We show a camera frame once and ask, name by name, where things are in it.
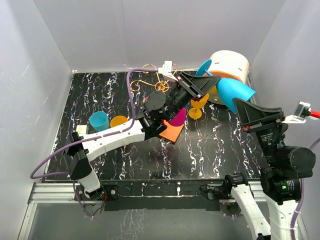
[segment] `orange triangle block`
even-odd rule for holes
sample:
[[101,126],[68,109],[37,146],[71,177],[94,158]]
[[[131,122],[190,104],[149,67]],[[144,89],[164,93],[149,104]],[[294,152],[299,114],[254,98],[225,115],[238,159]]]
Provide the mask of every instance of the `orange triangle block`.
[[172,143],[175,143],[185,125],[171,126],[167,121],[164,121],[164,124],[167,126],[167,129],[160,133],[159,136]]

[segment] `teal plastic cup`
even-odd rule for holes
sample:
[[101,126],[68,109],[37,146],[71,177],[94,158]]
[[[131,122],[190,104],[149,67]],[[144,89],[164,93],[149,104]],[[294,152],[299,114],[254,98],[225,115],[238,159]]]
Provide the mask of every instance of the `teal plastic cup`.
[[108,115],[104,111],[97,111],[89,118],[90,125],[94,130],[101,132],[109,128]]

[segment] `blue cup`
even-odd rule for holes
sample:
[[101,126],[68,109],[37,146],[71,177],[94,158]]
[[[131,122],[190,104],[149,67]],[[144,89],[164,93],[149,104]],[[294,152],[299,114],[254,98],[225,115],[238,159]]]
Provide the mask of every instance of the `blue cup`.
[[94,130],[101,132],[109,128],[108,115],[104,111],[97,111],[89,119],[90,125]]
[[221,101],[235,114],[237,113],[237,110],[233,99],[239,98],[247,102],[256,93],[255,90],[251,89],[243,82],[232,78],[221,78],[216,84],[216,90]]

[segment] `yellow wine glass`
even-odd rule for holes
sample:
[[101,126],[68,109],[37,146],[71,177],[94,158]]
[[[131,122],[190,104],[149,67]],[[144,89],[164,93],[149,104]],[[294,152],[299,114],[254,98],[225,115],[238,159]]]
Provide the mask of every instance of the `yellow wine glass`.
[[191,105],[193,108],[191,108],[188,112],[190,118],[194,120],[201,118],[202,111],[200,109],[206,105],[208,98],[209,98],[209,93],[204,95],[203,98],[201,98],[199,101],[191,100]]

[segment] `orange cup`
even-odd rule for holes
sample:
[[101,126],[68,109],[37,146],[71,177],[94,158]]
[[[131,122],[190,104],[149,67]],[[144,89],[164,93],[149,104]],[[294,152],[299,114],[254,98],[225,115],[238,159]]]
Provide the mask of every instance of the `orange cup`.
[[121,124],[124,124],[126,122],[128,122],[128,119],[125,116],[121,116],[121,115],[115,116],[110,121],[110,127],[113,128],[113,127],[119,126]]

